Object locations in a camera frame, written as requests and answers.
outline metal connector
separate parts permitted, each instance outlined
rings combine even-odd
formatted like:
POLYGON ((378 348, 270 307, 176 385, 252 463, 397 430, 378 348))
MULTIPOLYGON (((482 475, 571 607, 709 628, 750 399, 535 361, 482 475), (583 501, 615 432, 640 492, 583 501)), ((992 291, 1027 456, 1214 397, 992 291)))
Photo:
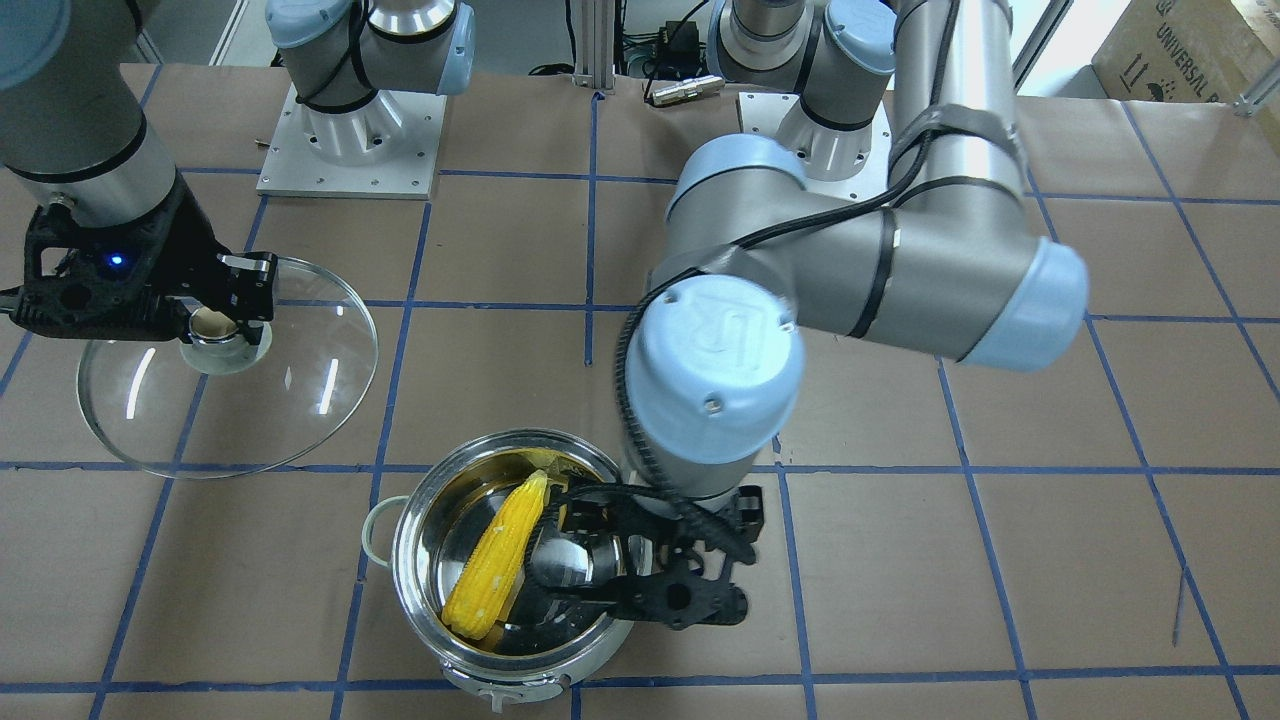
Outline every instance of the metal connector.
POLYGON ((716 95, 724 87, 724 78, 719 76, 703 76, 677 82, 671 87, 655 90, 653 92, 653 106, 666 108, 677 102, 689 102, 709 95, 716 95))

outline glass lid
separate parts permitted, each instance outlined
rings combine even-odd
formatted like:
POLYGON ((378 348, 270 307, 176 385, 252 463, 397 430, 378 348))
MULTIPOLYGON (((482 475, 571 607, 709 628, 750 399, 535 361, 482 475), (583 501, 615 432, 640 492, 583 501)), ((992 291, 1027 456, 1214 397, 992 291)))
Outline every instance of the glass lid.
POLYGON ((91 341, 84 420, 125 462, 168 478, 229 478, 288 462, 356 411, 378 366, 364 301, 338 275, 280 258, 275 318, 251 343, 195 310, 192 342, 91 341))

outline silver cylinder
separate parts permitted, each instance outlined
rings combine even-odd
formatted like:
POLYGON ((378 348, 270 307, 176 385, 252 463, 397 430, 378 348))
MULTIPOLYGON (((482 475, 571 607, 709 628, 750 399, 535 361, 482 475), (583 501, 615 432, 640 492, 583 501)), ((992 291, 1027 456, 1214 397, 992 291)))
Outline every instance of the silver cylinder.
POLYGON ((374 0, 369 24, 387 35, 422 35, 444 24, 454 0, 374 0))
POLYGON ((804 9, 804 0, 733 0, 733 15, 744 28, 760 37, 774 37, 794 28, 804 9))
POLYGON ((0 91, 0 163, 28 173, 82 173, 128 147, 142 110, 114 59, 136 35, 124 3, 73 3, 50 60, 0 91))
POLYGON ((104 174, 73 182, 41 182, 19 176, 36 202, 49 205, 55 193, 69 204, 72 219, 86 228, 128 223, 154 210, 173 190, 173 158, 147 126, 142 145, 124 163, 104 174))
POLYGON ((379 92, 367 105, 351 113, 301 110, 311 149, 334 165, 371 165, 394 156, 407 136, 404 113, 389 92, 379 92))
MULTIPOLYGON (((964 105, 1016 127, 1014 81, 1009 49, 1009 18, 991 0, 957 0, 955 35, 947 54, 940 105, 964 105)), ((945 33, 950 3, 928 1, 913 10, 897 32, 897 85, 893 92, 893 135, 929 106, 933 72, 945 33)), ((897 179, 915 160, 905 152, 890 170, 897 179)), ((979 137, 947 135, 934 140, 924 168, 913 184, 969 177, 1004 186, 1015 196, 1023 191, 1021 158, 979 137)))
POLYGON ((723 50, 728 59, 741 65, 745 72, 733 72, 732 68, 723 68, 723 63, 721 63, 722 70, 727 73, 730 79, 740 82, 755 82, 769 87, 794 85, 794 76, 799 73, 804 44, 808 38, 806 28, 813 17, 809 5, 806 3, 797 4, 800 15, 791 23, 790 29, 783 28, 769 37, 760 36, 745 27, 735 8, 736 5, 726 5, 716 24, 719 28, 718 44, 722 46, 718 50, 723 50), (787 65, 791 64, 796 67, 788 68, 787 65), (754 73, 765 72, 772 73, 769 77, 754 76, 754 73))
POLYGON ((796 102, 783 115, 774 138, 804 159, 805 176, 819 181, 842 181, 861 172, 872 151, 870 124, 860 129, 832 129, 814 122, 796 102))

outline ur logo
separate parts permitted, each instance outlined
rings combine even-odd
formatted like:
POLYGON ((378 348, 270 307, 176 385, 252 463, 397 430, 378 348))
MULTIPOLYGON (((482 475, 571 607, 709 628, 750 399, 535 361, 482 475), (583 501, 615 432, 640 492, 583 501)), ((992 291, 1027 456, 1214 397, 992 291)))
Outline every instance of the ur logo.
POLYGON ((700 355, 739 370, 760 366, 765 318, 759 307, 708 295, 692 299, 692 307, 698 324, 690 340, 700 355))

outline stainless steel pot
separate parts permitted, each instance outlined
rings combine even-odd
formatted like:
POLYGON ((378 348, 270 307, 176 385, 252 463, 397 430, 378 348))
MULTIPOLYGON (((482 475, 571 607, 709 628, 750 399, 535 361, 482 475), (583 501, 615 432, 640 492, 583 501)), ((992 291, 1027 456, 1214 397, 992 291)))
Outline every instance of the stainless steel pot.
MULTIPOLYGON (((495 712, 508 702, 561 694, 604 665, 631 632, 630 621, 614 620, 595 607, 550 600, 532 587, 517 596, 508 621, 481 641, 456 635, 440 621, 440 610, 489 520, 507 495, 539 468, 553 480, 573 474, 621 482, 617 465, 580 438, 558 430, 507 430, 451 452, 412 495, 379 502, 365 519, 361 537, 370 561, 392 571, 404 615, 440 661, 444 676, 468 693, 488 697, 495 712), (388 561, 370 547, 372 527, 397 505, 404 509, 388 561)), ((625 552, 632 552, 637 566, 648 571, 644 548, 626 550, 616 541, 585 548, 567 538, 548 537, 538 547, 534 571, 544 582, 608 579, 625 566, 625 552)))

